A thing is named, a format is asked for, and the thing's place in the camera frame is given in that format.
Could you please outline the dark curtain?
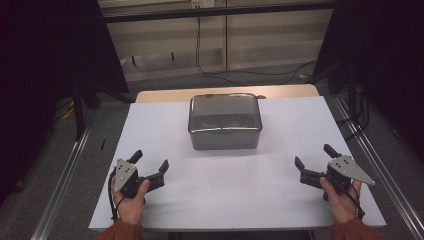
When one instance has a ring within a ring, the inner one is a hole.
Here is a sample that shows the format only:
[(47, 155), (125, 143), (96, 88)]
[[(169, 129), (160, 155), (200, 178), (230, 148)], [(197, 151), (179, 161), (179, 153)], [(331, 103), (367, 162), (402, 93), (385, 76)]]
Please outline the dark curtain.
[(424, 162), (424, 0), (335, 0), (314, 73), (350, 79)]
[(0, 205), (36, 159), (56, 104), (126, 93), (98, 0), (0, 0)]

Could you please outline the black metal stand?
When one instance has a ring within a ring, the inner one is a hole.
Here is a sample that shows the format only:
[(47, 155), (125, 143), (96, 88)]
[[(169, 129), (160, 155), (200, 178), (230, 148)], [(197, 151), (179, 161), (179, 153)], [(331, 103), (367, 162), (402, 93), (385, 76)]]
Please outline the black metal stand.
[(72, 99), (77, 126), (76, 141), (79, 141), (85, 131), (82, 103), (85, 103), (89, 109), (97, 109), (100, 106), (100, 100), (96, 95), (95, 85), (90, 81), (84, 80), (75, 80), (73, 82)]

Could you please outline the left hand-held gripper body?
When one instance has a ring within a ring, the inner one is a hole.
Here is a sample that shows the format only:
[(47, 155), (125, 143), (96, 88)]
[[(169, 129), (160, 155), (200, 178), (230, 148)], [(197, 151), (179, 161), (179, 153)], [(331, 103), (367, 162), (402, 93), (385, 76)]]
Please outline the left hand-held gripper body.
[(117, 160), (115, 168), (115, 191), (121, 192), (124, 197), (134, 198), (138, 188), (144, 180), (149, 180), (148, 192), (156, 190), (165, 185), (164, 174), (159, 171), (147, 177), (139, 176), (138, 169), (134, 164), (123, 159)]

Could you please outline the person's left hand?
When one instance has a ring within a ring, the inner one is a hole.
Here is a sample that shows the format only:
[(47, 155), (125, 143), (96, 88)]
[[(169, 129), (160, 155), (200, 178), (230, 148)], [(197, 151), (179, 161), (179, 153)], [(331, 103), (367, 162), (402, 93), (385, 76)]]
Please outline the person's left hand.
[(119, 218), (131, 225), (140, 226), (143, 219), (144, 197), (149, 188), (150, 181), (144, 180), (138, 188), (134, 198), (125, 198), (121, 192), (115, 191), (115, 178), (112, 178), (111, 192), (116, 204)]

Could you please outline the wooden table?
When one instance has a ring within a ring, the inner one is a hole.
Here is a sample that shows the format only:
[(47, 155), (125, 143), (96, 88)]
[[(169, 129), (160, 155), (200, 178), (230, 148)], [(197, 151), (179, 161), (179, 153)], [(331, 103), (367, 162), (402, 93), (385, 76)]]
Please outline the wooden table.
[(195, 95), (227, 93), (252, 93), (264, 96), (267, 99), (315, 97), (319, 95), (317, 88), (311, 84), (295, 84), (142, 91), (138, 93), (135, 102), (188, 102)]

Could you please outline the grey translucent box lid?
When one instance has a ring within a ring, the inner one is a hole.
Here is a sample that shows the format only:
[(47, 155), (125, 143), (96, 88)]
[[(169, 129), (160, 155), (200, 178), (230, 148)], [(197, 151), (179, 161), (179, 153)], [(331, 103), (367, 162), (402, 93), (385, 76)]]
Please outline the grey translucent box lid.
[(258, 133), (261, 130), (261, 114), (254, 94), (205, 94), (190, 100), (190, 134), (221, 131)]

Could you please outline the white wall socket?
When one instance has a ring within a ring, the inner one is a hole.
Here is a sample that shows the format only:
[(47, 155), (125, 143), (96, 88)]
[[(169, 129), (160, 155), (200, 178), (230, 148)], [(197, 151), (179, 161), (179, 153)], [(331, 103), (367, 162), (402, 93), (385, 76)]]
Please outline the white wall socket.
[(213, 8), (215, 0), (191, 0), (191, 6), (193, 9)]

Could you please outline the white board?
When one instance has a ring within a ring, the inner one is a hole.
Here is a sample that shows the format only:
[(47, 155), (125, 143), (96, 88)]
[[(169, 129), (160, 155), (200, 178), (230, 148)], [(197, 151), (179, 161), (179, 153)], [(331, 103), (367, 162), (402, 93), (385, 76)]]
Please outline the white board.
[(143, 226), (200, 232), (318, 229), (332, 222), (320, 189), (300, 182), (294, 165), (325, 170), (326, 144), (350, 152), (323, 97), (262, 99), (255, 149), (197, 151), (186, 102), (131, 105), (114, 156), (135, 151), (141, 175), (169, 164), (163, 187), (147, 194)]

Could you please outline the black horizontal bar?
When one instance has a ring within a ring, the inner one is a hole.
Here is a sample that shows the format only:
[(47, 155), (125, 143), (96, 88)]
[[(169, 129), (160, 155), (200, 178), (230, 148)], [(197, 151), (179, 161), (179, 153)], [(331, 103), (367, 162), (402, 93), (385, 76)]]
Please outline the black horizontal bar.
[(338, 0), (321, 0), (312, 2), (281, 3), (270, 5), (231, 6), (203, 9), (169, 10), (145, 13), (107, 14), (103, 17), (103, 19), (106, 23), (139, 22), (228, 15), (324, 10), (333, 9), (338, 4)]

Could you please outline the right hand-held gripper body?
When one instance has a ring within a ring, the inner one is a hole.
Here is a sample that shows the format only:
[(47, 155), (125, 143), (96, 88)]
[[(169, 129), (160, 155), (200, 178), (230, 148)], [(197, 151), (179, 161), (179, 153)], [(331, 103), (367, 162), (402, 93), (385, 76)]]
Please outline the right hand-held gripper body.
[(300, 182), (318, 189), (322, 188), (321, 177), (329, 180), (337, 193), (347, 192), (353, 180), (371, 186), (375, 185), (375, 181), (352, 157), (347, 155), (329, 161), (325, 172), (316, 172), (306, 168), (300, 171)]

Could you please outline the metal floor rail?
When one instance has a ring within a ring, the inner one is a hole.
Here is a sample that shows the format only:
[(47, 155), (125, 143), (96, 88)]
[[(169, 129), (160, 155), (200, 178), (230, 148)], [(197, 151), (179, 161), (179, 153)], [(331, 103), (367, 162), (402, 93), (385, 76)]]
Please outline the metal floor rail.
[(64, 200), (65, 192), (67, 191), (70, 180), (75, 172), (76, 165), (84, 150), (90, 131), (91, 128), (87, 127), (80, 135), (80, 138), (75, 142), (59, 181), (49, 198), (48, 204), (45, 207), (30, 240), (48, 240), (51, 228)]
[(340, 96), (333, 96), (333, 100), (341, 115), (347, 121), (347, 126), (352, 132), (355, 141), (361, 147), (366, 159), (384, 186), (412, 236), (415, 240), (424, 240), (424, 222), (421, 220), (418, 212), (403, 194), (364, 131), (359, 125), (349, 119), (350, 115), (348, 114), (349, 108), (347, 103)]

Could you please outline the person's right hand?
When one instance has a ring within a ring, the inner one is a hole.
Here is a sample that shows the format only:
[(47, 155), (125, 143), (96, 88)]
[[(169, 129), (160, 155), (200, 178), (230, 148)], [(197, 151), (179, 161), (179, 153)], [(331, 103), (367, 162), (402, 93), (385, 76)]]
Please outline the person's right hand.
[(323, 190), (329, 199), (330, 211), (335, 225), (344, 224), (357, 217), (357, 206), (346, 194), (338, 194), (325, 177), (320, 178)]

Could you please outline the light wooden shelf unit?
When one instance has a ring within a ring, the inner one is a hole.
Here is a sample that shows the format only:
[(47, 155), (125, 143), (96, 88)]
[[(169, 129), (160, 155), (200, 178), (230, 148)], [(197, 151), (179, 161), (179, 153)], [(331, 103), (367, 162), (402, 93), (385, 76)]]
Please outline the light wooden shelf unit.
[(111, 23), (127, 81), (300, 63), (318, 56), (330, 10)]

